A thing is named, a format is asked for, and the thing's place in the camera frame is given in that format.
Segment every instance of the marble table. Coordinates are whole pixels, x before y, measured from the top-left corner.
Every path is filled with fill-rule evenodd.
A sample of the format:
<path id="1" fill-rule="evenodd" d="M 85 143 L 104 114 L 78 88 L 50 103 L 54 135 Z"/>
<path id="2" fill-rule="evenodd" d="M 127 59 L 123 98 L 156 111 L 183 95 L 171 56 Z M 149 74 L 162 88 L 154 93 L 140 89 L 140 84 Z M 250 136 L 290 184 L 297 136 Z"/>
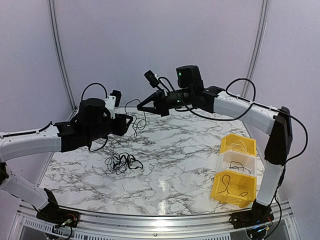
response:
<path id="1" fill-rule="evenodd" d="M 143 119 L 143 113 L 135 108 L 127 111 Z M 137 137 L 130 127 L 122 137 L 109 135 L 100 151 L 82 147 L 55 153 L 40 187 L 52 190 L 63 206 L 105 213 L 178 216 L 238 209 L 215 201 L 210 193 L 221 139 L 230 133 L 249 136 L 241 121 L 212 121 L 174 110 L 165 117 L 146 113 L 146 120 L 147 126 L 138 130 Z M 92 149 L 103 142 L 97 140 Z M 108 172 L 105 160 L 113 151 L 134 155 L 143 169 L 128 169 L 120 175 Z M 260 159 L 257 167 L 259 190 L 264 171 Z"/>

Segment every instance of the white wall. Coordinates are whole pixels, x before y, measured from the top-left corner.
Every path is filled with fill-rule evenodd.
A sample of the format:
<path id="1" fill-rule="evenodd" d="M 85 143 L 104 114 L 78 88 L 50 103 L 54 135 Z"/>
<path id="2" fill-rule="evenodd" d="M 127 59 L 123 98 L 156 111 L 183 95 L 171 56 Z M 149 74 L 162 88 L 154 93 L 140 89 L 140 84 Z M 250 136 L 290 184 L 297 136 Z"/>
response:
<path id="1" fill-rule="evenodd" d="M 122 91 L 124 105 L 155 90 L 151 69 L 177 85 L 176 68 L 198 65 L 206 86 L 245 77 L 260 0 L 58 0 L 57 21 L 76 103 L 92 82 Z M 241 85 L 233 88 L 241 91 Z M 103 97 L 98 86 L 88 96 Z"/>
<path id="2" fill-rule="evenodd" d="M 58 67 L 47 1 L 0 0 L 0 132 L 40 128 L 71 113 Z M 48 154 L 7 162 L 35 183 Z M 0 191 L 0 239 L 19 201 Z"/>
<path id="3" fill-rule="evenodd" d="M 262 49 L 254 74 L 257 100 L 286 106 L 308 129 L 309 145 L 288 163 L 280 196 L 289 199 L 301 239 L 320 236 L 320 2 L 318 0 L 270 1 Z M 264 152 L 268 138 L 249 128 Z M 290 155 L 305 143 L 302 128 L 293 121 Z"/>

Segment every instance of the plastic container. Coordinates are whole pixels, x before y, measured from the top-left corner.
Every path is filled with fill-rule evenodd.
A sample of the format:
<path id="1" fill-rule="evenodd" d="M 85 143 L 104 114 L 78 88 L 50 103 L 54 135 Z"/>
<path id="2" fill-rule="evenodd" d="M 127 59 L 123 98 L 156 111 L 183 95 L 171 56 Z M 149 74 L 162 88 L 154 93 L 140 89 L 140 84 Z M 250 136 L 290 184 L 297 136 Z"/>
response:
<path id="1" fill-rule="evenodd" d="M 229 134 L 221 140 L 220 154 L 234 150 L 240 153 L 246 153 L 251 156 L 257 156 L 256 140 L 236 134 Z"/>
<path id="2" fill-rule="evenodd" d="M 256 199 L 256 190 L 256 177 L 226 170 L 215 175 L 210 197 L 220 203 L 246 208 Z"/>
<path id="3" fill-rule="evenodd" d="M 257 157 L 228 150 L 219 154 L 215 172 L 226 170 L 257 177 Z"/>

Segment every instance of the robotic arm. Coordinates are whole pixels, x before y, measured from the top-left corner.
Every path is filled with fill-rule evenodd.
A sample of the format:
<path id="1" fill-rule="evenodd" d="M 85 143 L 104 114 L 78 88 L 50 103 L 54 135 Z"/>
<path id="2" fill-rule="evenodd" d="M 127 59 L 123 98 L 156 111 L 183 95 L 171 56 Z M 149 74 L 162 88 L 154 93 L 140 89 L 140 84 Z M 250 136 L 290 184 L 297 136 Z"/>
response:
<path id="1" fill-rule="evenodd" d="M 39 130 L 13 133 L 0 132 L 0 190 L 30 203 L 38 211 L 37 218 L 57 223 L 68 215 L 79 213 L 61 209 L 53 193 L 37 187 L 6 166 L 6 161 L 21 156 L 48 152 L 69 152 L 80 147 L 91 148 L 94 140 L 108 139 L 109 134 L 123 136 L 133 121 L 132 116 L 115 113 L 121 93 L 114 90 L 105 100 L 82 100 L 78 113 L 71 121 L 49 123 Z M 77 226 L 73 220 L 70 225 Z"/>
<path id="2" fill-rule="evenodd" d="M 170 109 L 187 107 L 192 111 L 192 109 L 199 108 L 209 113 L 237 118 L 252 105 L 239 120 L 270 136 L 264 151 L 265 171 L 252 209 L 231 214 L 230 223 L 235 229 L 238 229 L 266 223 L 269 221 L 268 218 L 273 220 L 274 216 L 270 206 L 283 181 L 285 164 L 293 140 L 289 109 L 286 107 L 277 109 L 248 101 L 216 86 L 204 88 L 199 69 L 194 65 L 179 67 L 176 72 L 181 89 L 169 92 L 162 89 L 157 90 L 141 102 L 137 109 L 163 117 L 169 115 Z M 152 87 L 159 89 L 158 84 L 163 84 L 151 71 L 146 72 L 144 76 Z M 153 102 L 153 107 L 146 107 L 145 105 L 150 102 Z"/>

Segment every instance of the yellow bin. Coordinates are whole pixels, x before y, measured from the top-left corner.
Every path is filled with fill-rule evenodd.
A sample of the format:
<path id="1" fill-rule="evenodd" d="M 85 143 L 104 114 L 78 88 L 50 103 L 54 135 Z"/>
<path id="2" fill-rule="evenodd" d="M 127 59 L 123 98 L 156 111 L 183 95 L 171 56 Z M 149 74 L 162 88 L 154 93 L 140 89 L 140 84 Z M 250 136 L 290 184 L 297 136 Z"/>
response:
<path id="1" fill-rule="evenodd" d="M 246 153 L 251 156 L 257 156 L 256 140 L 236 134 L 229 134 L 221 140 L 220 153 L 224 153 L 228 150 L 234 150 L 240 153 Z"/>
<path id="2" fill-rule="evenodd" d="M 210 197 L 245 208 L 256 199 L 256 186 L 256 177 L 226 170 L 215 175 Z"/>

